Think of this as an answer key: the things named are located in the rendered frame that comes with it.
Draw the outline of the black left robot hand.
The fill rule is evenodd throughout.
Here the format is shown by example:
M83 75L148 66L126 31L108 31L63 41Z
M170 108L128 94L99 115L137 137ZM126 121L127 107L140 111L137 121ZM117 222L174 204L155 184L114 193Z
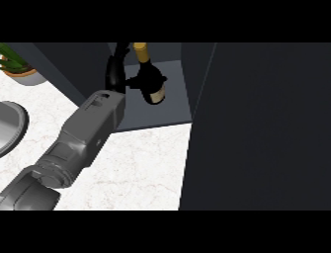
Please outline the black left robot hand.
M108 57L106 62L105 89L118 93L126 93L126 88L145 88L143 71L139 71L134 77L126 78L124 58L130 52L128 45L127 42L117 43L114 54Z

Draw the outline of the dark grey cabinet door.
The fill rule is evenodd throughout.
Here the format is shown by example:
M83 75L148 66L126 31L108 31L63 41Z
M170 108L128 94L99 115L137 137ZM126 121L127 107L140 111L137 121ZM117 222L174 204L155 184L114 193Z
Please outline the dark grey cabinet door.
M331 210L331 43L220 43L180 208Z

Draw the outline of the dark grey cabinet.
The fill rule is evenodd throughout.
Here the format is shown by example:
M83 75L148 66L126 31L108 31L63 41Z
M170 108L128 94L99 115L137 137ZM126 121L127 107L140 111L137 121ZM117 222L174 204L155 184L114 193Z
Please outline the dark grey cabinet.
M111 42L12 42L9 47L31 63L74 105L105 88L105 68L115 44ZM165 76L165 99L151 105L142 93L126 95L120 131L192 122L213 56L211 42L152 42L152 65Z

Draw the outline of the green potted plant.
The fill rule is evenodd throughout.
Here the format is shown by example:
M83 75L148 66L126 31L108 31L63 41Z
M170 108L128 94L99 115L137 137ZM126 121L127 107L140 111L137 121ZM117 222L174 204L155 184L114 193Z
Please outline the green potted plant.
M47 81L28 61L3 42L0 42L0 70L24 86L37 86Z

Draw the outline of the dark wine bottle gold top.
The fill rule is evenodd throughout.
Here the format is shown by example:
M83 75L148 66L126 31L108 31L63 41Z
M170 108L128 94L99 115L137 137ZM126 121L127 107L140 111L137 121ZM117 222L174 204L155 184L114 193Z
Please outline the dark wine bottle gold top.
M140 64L134 77L136 86L142 91L145 101L151 105L157 105L165 98L165 77L152 65L148 44L145 42L134 42L133 49Z

